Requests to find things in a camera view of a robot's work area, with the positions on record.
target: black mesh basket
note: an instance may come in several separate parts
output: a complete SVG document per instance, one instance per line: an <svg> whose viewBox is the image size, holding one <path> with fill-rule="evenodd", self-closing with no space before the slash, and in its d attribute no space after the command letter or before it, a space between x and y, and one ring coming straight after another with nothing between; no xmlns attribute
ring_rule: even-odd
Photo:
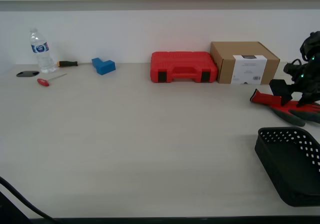
<svg viewBox="0 0 320 224"><path fill-rule="evenodd" d="M307 131L261 128L254 149L285 203L320 206L320 145Z"/></svg>

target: red glove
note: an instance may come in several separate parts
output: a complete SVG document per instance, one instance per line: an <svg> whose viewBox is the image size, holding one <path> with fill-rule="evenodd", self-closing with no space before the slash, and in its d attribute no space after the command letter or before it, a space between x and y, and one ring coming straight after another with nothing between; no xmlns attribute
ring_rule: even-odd
<svg viewBox="0 0 320 224"><path fill-rule="evenodd" d="M298 101L291 100L281 106L281 96L263 94L257 89L250 98L250 102L270 107L277 116L299 127L305 126L306 123L303 120L320 124L320 105L317 103L297 107Z"/></svg>

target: blue plastic part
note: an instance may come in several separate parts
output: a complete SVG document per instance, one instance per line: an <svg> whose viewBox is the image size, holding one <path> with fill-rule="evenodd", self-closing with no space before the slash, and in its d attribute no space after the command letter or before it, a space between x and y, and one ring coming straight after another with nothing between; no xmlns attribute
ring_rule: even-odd
<svg viewBox="0 0 320 224"><path fill-rule="evenodd" d="M112 60L103 62L100 58L94 58L92 59L92 64L96 69L96 72L100 75L104 75L116 70L116 64Z"/></svg>

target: red toolbox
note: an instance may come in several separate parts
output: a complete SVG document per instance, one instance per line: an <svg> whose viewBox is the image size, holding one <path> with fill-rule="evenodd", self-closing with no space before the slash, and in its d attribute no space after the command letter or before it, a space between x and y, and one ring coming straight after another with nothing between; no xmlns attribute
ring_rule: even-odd
<svg viewBox="0 0 320 224"><path fill-rule="evenodd" d="M205 51L157 51L151 57L151 81L171 83L174 79L193 79L196 83L212 83L218 69Z"/></svg>

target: plastic water bottle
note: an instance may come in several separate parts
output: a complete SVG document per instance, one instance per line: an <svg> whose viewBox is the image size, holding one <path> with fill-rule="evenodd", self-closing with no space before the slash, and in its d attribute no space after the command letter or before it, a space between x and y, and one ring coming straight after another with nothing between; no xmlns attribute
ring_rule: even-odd
<svg viewBox="0 0 320 224"><path fill-rule="evenodd" d="M50 56L47 40L36 28L30 29L30 43L41 72L52 73L57 70L57 66Z"/></svg>

